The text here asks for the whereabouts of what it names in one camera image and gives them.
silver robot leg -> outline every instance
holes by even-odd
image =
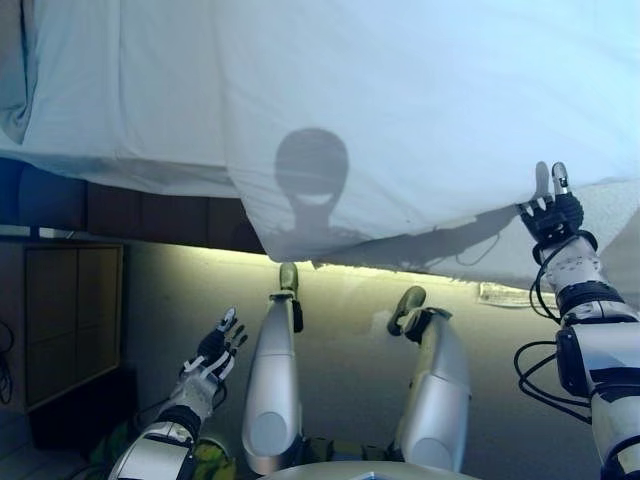
[[[420,307],[398,322],[420,344],[420,355],[392,451],[408,463],[459,472],[471,393],[466,352],[450,316]]]
[[[302,409],[294,352],[292,291],[270,297],[249,377],[242,444],[261,475],[289,467],[302,440]]]

white cloth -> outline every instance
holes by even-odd
[[[638,207],[639,5],[40,0],[32,118],[0,155],[239,196],[276,260],[521,284],[531,240],[501,209],[546,189],[539,162],[603,247]]]

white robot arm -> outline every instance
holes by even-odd
[[[535,283],[543,316],[560,325],[556,335],[560,383],[590,400],[591,424],[603,480],[640,478],[640,318],[602,273],[597,242],[579,230],[583,211],[571,194],[562,163],[552,170],[555,200],[520,205],[521,218],[537,240]],[[542,302],[546,273],[560,317]]]
[[[235,308],[198,347],[196,358],[184,363],[176,387],[156,420],[116,462],[109,480],[186,480],[195,468],[193,448],[202,423],[213,414],[213,399],[225,389],[224,379],[247,340]]]

floor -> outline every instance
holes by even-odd
[[[181,363],[226,308],[250,339],[228,379],[229,398],[205,425],[242,459],[243,392],[251,352],[278,265],[266,257],[159,244],[126,250],[125,359],[137,368],[141,405],[171,390]],[[468,348],[473,398],[463,472],[479,478],[597,478],[590,427],[521,394],[512,357],[522,344],[553,339],[550,320],[528,309],[478,303],[478,285],[442,277],[299,264],[305,329],[296,336],[303,424],[310,436],[386,446],[407,395],[417,347],[387,334],[402,293],[422,285],[427,302],[454,314]],[[546,352],[532,352],[528,364]],[[559,392],[553,366],[536,379]]]

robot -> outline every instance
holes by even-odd
[[[603,275],[596,239],[580,230],[583,211],[564,165],[556,163],[552,175],[555,198],[518,206],[537,242],[533,257],[540,270],[530,297],[535,291],[544,310],[538,313],[559,325],[554,357],[560,383],[585,399],[570,402],[590,407],[591,417],[584,420],[593,428],[601,479],[640,479],[640,316]],[[559,317],[542,301],[545,274]],[[281,290],[270,297],[246,393],[242,443],[252,470],[271,480],[471,478],[459,473],[470,396],[465,351],[448,323],[450,314],[423,306],[420,287],[405,293],[387,325],[390,334],[417,342],[420,353],[395,438],[376,457],[384,461],[372,461],[363,451],[361,458],[337,452],[335,459],[343,461],[304,464],[309,439],[302,433],[294,353],[294,334],[303,321],[292,264],[281,268],[280,283]],[[203,339],[157,419],[123,454],[110,480],[191,477],[200,426],[212,414],[214,398],[246,340],[242,326],[234,331],[236,322],[232,308]],[[520,387],[554,406],[528,381],[535,368],[518,369]]]

